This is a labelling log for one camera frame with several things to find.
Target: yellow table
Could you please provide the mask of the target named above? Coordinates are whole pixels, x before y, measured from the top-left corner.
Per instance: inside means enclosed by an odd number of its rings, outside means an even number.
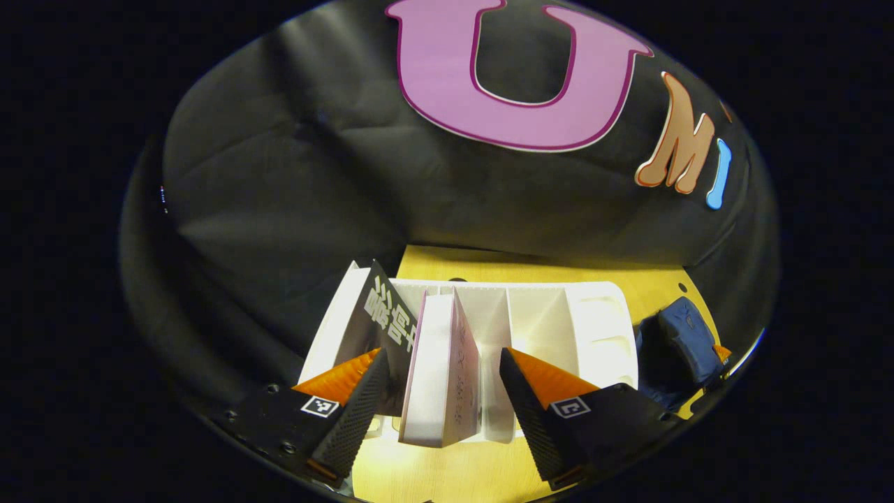
[[[627,300],[630,322],[638,324],[682,295],[702,313],[717,344],[717,328],[696,286],[681,267],[657,268],[605,261],[555,261],[494,251],[410,245],[397,277],[470,282],[571,283],[611,281]],[[691,417],[689,405],[680,409]],[[386,422],[381,437],[366,439],[354,462],[354,494],[375,503],[453,501],[529,501],[551,493],[540,480],[524,438],[510,444],[459,443],[422,448],[397,442],[396,421]]]

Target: orange tip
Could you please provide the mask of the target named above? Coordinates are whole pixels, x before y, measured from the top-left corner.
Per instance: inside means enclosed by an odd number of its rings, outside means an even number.
[[[338,364],[332,369],[322,374],[308,379],[298,386],[293,387],[295,391],[307,393],[308,395],[319,396],[326,400],[333,400],[344,407],[348,403],[350,394],[354,392],[363,374],[367,373],[369,366],[373,364],[373,359],[381,350],[381,347],[362,354],[356,358],[351,358],[345,363]]]
[[[732,354],[729,349],[719,344],[714,345],[714,352],[717,353],[717,357],[721,359],[721,363],[726,363],[727,359],[730,358],[730,355]]]
[[[524,354],[511,347],[507,349],[544,410],[552,402],[585,395],[599,389],[580,377],[530,354]]]

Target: pink letter u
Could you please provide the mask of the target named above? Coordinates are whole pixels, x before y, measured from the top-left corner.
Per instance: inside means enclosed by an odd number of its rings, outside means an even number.
[[[565,83],[545,103],[520,103],[478,84],[481,16],[506,0],[400,0],[385,10],[400,21],[398,74],[403,96],[423,117],[509,149],[560,152],[599,141],[627,100],[634,56],[653,55],[636,38],[582,13],[547,6],[568,25]]]

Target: orange letter m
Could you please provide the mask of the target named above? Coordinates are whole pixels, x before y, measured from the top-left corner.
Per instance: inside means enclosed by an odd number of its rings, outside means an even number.
[[[668,116],[655,152],[637,169],[637,183],[644,187],[655,187],[666,178],[669,187],[675,183],[677,192],[689,194],[696,188],[698,175],[708,157],[711,138],[714,136],[714,122],[711,117],[702,114],[693,131],[689,93],[673,75],[662,72],[662,79],[670,93]]]

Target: white dish rack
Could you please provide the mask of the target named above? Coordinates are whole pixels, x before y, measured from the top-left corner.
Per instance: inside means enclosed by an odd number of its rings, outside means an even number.
[[[619,382],[638,386],[637,348],[624,293],[611,282],[468,283],[392,279],[401,298],[418,315],[424,292],[446,294],[462,302],[481,364],[483,417],[478,434],[463,442],[509,443],[515,413],[500,379],[500,353],[512,347],[581,379],[606,388]],[[383,435],[391,418],[377,416]],[[384,434],[391,437],[392,432]]]

